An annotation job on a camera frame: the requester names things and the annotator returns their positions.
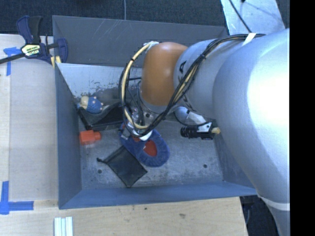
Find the blue cloth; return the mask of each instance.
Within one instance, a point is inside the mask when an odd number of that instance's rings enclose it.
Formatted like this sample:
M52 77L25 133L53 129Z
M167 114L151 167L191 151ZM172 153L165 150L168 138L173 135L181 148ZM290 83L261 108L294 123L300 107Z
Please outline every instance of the blue cloth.
M169 155L170 155L169 147L164 141L164 139L161 137L161 135L155 129L152 131L151 136L146 141L136 142L131 136L129 136L129 138L126 140L122 138L121 131L119 132L119 136L125 148L132 155L134 155L135 158L137 158L139 162L143 163L146 166L149 166L149 167L162 166L164 163L166 163L166 161L169 158ZM149 140L153 141L157 147L156 156L150 156L143 150L146 142Z

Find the black carpet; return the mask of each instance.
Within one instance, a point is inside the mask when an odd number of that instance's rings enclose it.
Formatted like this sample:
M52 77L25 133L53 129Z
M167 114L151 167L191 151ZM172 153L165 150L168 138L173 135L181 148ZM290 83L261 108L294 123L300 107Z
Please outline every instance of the black carpet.
M286 28L290 0L276 0ZM16 34L16 21L42 16L40 35L53 35L52 15L124 19L124 0L0 0L0 33ZM225 26L220 0L126 0L126 19ZM258 197L241 197L249 236L278 236L273 218Z

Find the orange block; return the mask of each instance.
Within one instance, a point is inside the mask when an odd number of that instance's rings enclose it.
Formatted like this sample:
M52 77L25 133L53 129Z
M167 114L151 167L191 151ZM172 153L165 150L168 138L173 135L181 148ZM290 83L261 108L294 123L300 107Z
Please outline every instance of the orange block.
M86 130L80 132L80 144L88 145L101 139L101 134L98 131Z

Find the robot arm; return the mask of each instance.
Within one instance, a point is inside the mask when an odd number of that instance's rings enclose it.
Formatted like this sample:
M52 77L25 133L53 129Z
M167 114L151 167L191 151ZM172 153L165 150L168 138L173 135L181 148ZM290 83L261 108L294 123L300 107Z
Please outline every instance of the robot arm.
M161 43L145 56L136 114L126 125L143 137L185 107L215 120L234 158L290 235L288 150L289 29L247 43L247 35L196 43ZM128 72L122 74L121 100Z

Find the bin floor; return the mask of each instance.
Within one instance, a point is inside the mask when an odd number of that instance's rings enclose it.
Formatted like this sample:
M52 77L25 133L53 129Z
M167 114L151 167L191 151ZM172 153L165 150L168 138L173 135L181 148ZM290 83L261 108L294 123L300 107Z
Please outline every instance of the bin floor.
M84 126L79 120L80 130ZM157 131L170 148L169 160L158 168L144 165L148 171L134 187L179 185L222 181L220 162L214 141L181 137L181 124L165 120ZM80 146L83 189L125 188L115 173L97 158L105 159L121 146L117 129L101 131L94 144Z

